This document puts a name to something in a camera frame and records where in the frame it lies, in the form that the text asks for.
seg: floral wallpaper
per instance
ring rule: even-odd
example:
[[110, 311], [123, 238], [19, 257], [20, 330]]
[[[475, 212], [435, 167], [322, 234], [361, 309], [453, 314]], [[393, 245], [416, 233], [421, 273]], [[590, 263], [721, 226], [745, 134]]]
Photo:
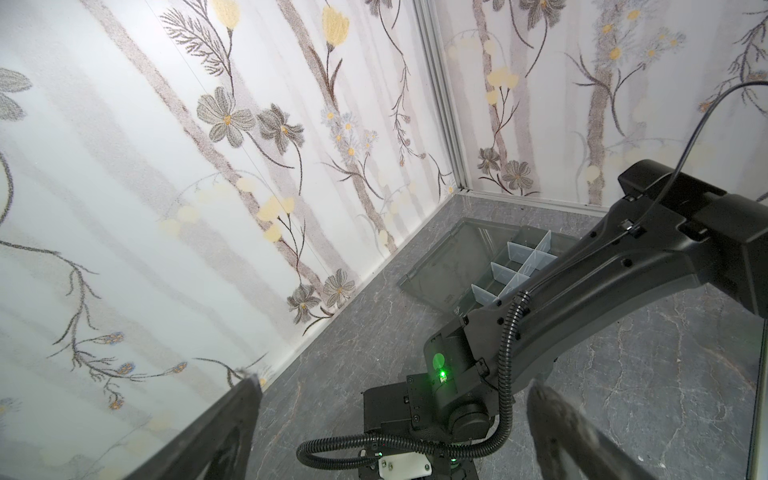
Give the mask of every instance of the floral wallpaper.
[[[470, 188], [608, 206], [634, 162], [676, 164], [712, 100], [765, 79], [768, 2], [437, 2]], [[686, 171], [768, 197], [768, 91], [734, 94]]]
[[0, 475], [122, 478], [268, 387], [455, 189], [411, 2], [13, 0], [0, 41]]

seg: black cable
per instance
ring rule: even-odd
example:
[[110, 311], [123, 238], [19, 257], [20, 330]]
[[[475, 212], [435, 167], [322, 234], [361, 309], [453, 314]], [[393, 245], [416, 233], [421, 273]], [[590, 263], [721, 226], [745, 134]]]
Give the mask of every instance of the black cable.
[[736, 90], [739, 90], [741, 88], [746, 88], [746, 87], [752, 87], [754, 85], [768, 86], [768, 81], [764, 81], [764, 80], [746, 81], [744, 83], [734, 85], [728, 90], [725, 90], [722, 94], [718, 95], [717, 98], [715, 98], [715, 100], [709, 106], [707, 111], [704, 113], [701, 120], [699, 120], [699, 124], [696, 126], [696, 129], [694, 130], [693, 134], [688, 139], [688, 143], [686, 144], [685, 149], [683, 150], [683, 154], [680, 156], [680, 160], [677, 161], [677, 166], [675, 167], [674, 171], [670, 175], [669, 179], [667, 179], [667, 182], [664, 184], [664, 187], [661, 189], [661, 192], [659, 192], [659, 194], [656, 196], [656, 200], [654, 200], [653, 203], [638, 217], [638, 219], [634, 222], [634, 225], [632, 226], [631, 229], [622, 231], [613, 240], [603, 243], [595, 250], [589, 251], [584, 255], [582, 255], [581, 257], [577, 257], [576, 259], [571, 260], [569, 262], [564, 262], [548, 275], [538, 279], [538, 281], [534, 283], [530, 288], [527, 288], [527, 291], [530, 294], [533, 294], [534, 291], [544, 286], [547, 283], [547, 281], [549, 281], [552, 278], [555, 278], [559, 273], [562, 273], [566, 269], [572, 268], [575, 264], [583, 262], [587, 258], [592, 257], [593, 255], [601, 252], [602, 250], [607, 248], [609, 245], [614, 244], [619, 240], [621, 240], [622, 238], [626, 237], [631, 231], [635, 231], [636, 229], [639, 229], [642, 222], [647, 219], [649, 213], [664, 199], [664, 197], [667, 195], [669, 190], [672, 188], [674, 181], [677, 179], [677, 177], [680, 175], [680, 172], [683, 170], [683, 166], [685, 165], [685, 162], [688, 159], [688, 155], [690, 154], [690, 151], [693, 150], [694, 148], [696, 139], [698, 139], [699, 134], [704, 128], [704, 125], [706, 124], [707, 120], [709, 120], [709, 117], [714, 112], [717, 105], [719, 105], [720, 102], [723, 101], [725, 97], [732, 94]]
[[729, 94], [732, 94], [736, 90], [739, 90], [741, 88], [746, 87], [752, 87], [754, 85], [768, 85], [768, 81], [764, 80], [755, 80], [755, 81], [745, 81], [744, 83], [740, 83], [738, 85], [734, 85], [733, 87], [729, 88], [728, 90], [725, 90], [722, 94], [720, 94], [715, 100], [712, 102], [712, 104], [707, 109], [707, 112], [704, 114], [704, 116], [699, 120], [699, 124], [696, 126], [696, 130], [694, 130], [694, 134], [690, 136], [690, 140], [688, 140], [688, 145], [685, 146], [685, 150], [683, 150], [683, 154], [680, 156], [680, 160], [677, 162], [677, 166], [674, 169], [674, 172], [672, 172], [672, 175], [669, 177], [669, 180], [667, 180], [666, 184], [664, 185], [664, 188], [661, 189], [661, 192], [656, 196], [656, 200], [648, 207], [648, 210], [645, 211], [644, 214], [640, 216], [640, 218], [637, 219], [637, 221], [634, 223], [635, 227], [638, 227], [640, 223], [646, 219], [648, 214], [656, 207], [661, 200], [669, 193], [670, 189], [672, 188], [672, 185], [674, 184], [674, 181], [677, 179], [677, 176], [680, 175], [680, 172], [683, 170], [683, 165], [685, 165], [685, 161], [688, 159], [688, 154], [690, 154], [690, 151], [693, 150], [694, 144], [696, 143], [696, 139], [699, 137], [699, 134], [701, 133], [702, 129], [704, 128], [704, 124], [706, 124], [707, 120], [709, 120], [710, 115], [712, 112], [715, 111], [715, 108], [718, 104], [720, 104], [721, 101], [725, 97], [727, 97]]
[[362, 434], [328, 439], [309, 440], [299, 445], [296, 457], [299, 462], [321, 470], [347, 470], [372, 465], [377, 457], [358, 458], [325, 458], [314, 455], [334, 450], [368, 448], [376, 443], [403, 452], [416, 452], [425, 455], [437, 455], [444, 458], [479, 458], [499, 450], [512, 432], [512, 406], [515, 397], [512, 394], [512, 344], [517, 340], [516, 332], [530, 296], [520, 292], [507, 312], [502, 327], [502, 340], [498, 348], [498, 427], [486, 440], [474, 445], [448, 445], [445, 443], [427, 442], [425, 440], [407, 439], [396, 435]]
[[[718, 96], [707, 112], [699, 121], [699, 124], [694, 130], [694, 134], [688, 141], [688, 145], [685, 147], [683, 154], [680, 156], [680, 160], [677, 162], [677, 167], [670, 175], [669, 180], [662, 188], [661, 192], [656, 197], [656, 200], [643, 212], [643, 214], [634, 223], [635, 227], [638, 227], [651, 210], [661, 202], [661, 199], [672, 188], [672, 184], [677, 179], [680, 171], [683, 170], [685, 164], [694, 143], [699, 136], [704, 124], [710, 117], [715, 107], [729, 94], [740, 88], [750, 87], [753, 85], [768, 85], [768, 81], [748, 81], [742, 84], [738, 84], [729, 88], [720, 96]], [[592, 250], [576, 260], [571, 262], [564, 262], [558, 268], [550, 272], [546, 277], [538, 279], [532, 287], [518, 292], [509, 311], [507, 312], [504, 326], [502, 327], [502, 340], [498, 349], [498, 428], [493, 434], [486, 440], [474, 444], [474, 445], [448, 445], [445, 443], [427, 442], [425, 440], [408, 439], [397, 435], [387, 434], [360, 434], [360, 435], [348, 435], [343, 437], [330, 437], [327, 439], [309, 440], [303, 442], [296, 449], [296, 457], [299, 462], [312, 468], [319, 468], [321, 470], [348, 470], [360, 467], [372, 465], [379, 459], [377, 457], [356, 457], [356, 458], [325, 458], [314, 455], [321, 452], [333, 452], [336, 450], [344, 449], [356, 449], [368, 447], [371, 444], [376, 443], [378, 446], [385, 446], [391, 449], [401, 450], [403, 452], [417, 452], [425, 455], [441, 455], [447, 458], [479, 458], [492, 454], [499, 450], [509, 438], [509, 434], [512, 430], [512, 405], [513, 398], [511, 391], [512, 378], [511, 378], [511, 364], [512, 364], [512, 344], [518, 338], [518, 328], [524, 311], [531, 300], [531, 294], [534, 290], [540, 288], [546, 284], [547, 279], [551, 279], [557, 276], [561, 271], [566, 268], [571, 268], [576, 263], [582, 262], [589, 257], [592, 257], [596, 253], [607, 248], [612, 243], [627, 236], [629, 230], [622, 231], [611, 242], [606, 242], [600, 245], [597, 249]]]

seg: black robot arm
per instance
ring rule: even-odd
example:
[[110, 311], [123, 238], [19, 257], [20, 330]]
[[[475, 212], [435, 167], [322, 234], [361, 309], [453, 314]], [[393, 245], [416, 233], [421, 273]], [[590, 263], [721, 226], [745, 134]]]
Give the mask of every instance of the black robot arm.
[[[455, 459], [498, 450], [511, 431], [512, 396], [566, 350], [637, 308], [712, 283], [766, 316], [768, 207], [679, 171], [675, 177], [650, 160], [619, 183], [624, 197], [564, 256], [517, 292], [430, 336], [427, 373], [366, 390], [365, 434], [304, 442], [299, 460], [360, 468], [368, 478], [377, 455], [418, 452], [438, 478], [440, 465], [449, 472]], [[456, 445], [485, 438], [496, 415], [493, 435]], [[363, 448], [366, 457], [314, 455], [348, 448]]]
[[[524, 316], [513, 327], [518, 340], [511, 345], [513, 392], [611, 322], [681, 290], [709, 282], [766, 315], [768, 208], [681, 174], [642, 228], [622, 235], [655, 200], [671, 171], [653, 161], [630, 167], [619, 177], [624, 198], [564, 256], [521, 291], [473, 310], [427, 340], [434, 395], [428, 418], [449, 441], [483, 438], [498, 413], [503, 322], [522, 296], [527, 297]], [[539, 285], [535, 292], [529, 283]], [[436, 369], [438, 354], [445, 362]], [[435, 427], [419, 424], [416, 435]]]

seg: marble surface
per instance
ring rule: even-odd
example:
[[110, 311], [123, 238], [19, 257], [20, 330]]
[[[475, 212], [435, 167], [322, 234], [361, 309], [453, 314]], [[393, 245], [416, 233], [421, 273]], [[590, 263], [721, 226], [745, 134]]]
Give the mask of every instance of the marble surface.
[[[362, 431], [361, 392], [425, 371], [425, 338], [442, 313], [402, 292], [405, 274], [461, 217], [581, 236], [598, 218], [454, 196], [398, 252], [264, 396], [247, 478], [357, 478], [301, 465], [304, 440]], [[652, 303], [569, 350], [548, 384], [658, 478], [744, 478], [762, 320], [712, 286]], [[481, 480], [540, 478], [516, 396], [501, 451], [478, 462]]]

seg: gray flower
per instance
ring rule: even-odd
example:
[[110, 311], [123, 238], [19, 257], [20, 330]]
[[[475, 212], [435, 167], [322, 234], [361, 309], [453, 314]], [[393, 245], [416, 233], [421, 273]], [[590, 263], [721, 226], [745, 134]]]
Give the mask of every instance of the gray flower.
[[520, 8], [528, 10], [528, 30], [533, 29], [542, 16], [551, 27], [560, 21], [560, 10], [565, 8], [565, 0], [520, 0]]
[[355, 291], [355, 283], [352, 280], [347, 282], [346, 272], [339, 268], [334, 275], [328, 277], [323, 290], [328, 295], [328, 306], [338, 305], [341, 308]]
[[371, 14], [374, 17], [379, 16], [379, 9], [381, 8], [381, 4], [384, 4], [387, 8], [392, 8], [392, 0], [366, 0], [366, 5], [370, 5], [371, 7]]
[[257, 117], [261, 136], [267, 140], [274, 138], [280, 154], [288, 150], [288, 141], [292, 141], [297, 147], [301, 147], [304, 143], [304, 136], [301, 134], [304, 127], [300, 124], [288, 125], [288, 114], [283, 113], [277, 105], [272, 104], [271, 109], [262, 110]]
[[[32, 83], [17, 71], [0, 68], [0, 91], [16, 93], [27, 90]], [[26, 116], [24, 110], [7, 95], [0, 93], [0, 120], [21, 120]]]
[[519, 163], [517, 160], [506, 164], [504, 167], [506, 174], [502, 175], [502, 180], [509, 182], [510, 190], [527, 190], [533, 187], [533, 180], [526, 177], [531, 173], [528, 162]]
[[301, 284], [293, 291], [293, 295], [288, 297], [288, 305], [290, 305], [288, 310], [296, 311], [294, 323], [309, 320], [311, 318], [310, 309], [320, 305], [320, 299], [313, 296], [313, 293], [315, 293], [314, 286]]
[[491, 174], [491, 169], [500, 170], [498, 167], [498, 162], [501, 160], [501, 158], [498, 156], [498, 152], [493, 148], [481, 148], [479, 158], [481, 162], [478, 165], [478, 168], [482, 170], [484, 174]]
[[493, 0], [493, 10], [494, 12], [498, 12], [502, 8], [504, 8], [505, 0]]
[[227, 136], [230, 145], [237, 148], [243, 144], [243, 134], [240, 130], [248, 131], [256, 127], [256, 119], [250, 110], [244, 108], [233, 112], [235, 100], [223, 87], [216, 87], [214, 97], [203, 95], [197, 101], [197, 116], [207, 124], [213, 125], [210, 129], [210, 139], [219, 141]]

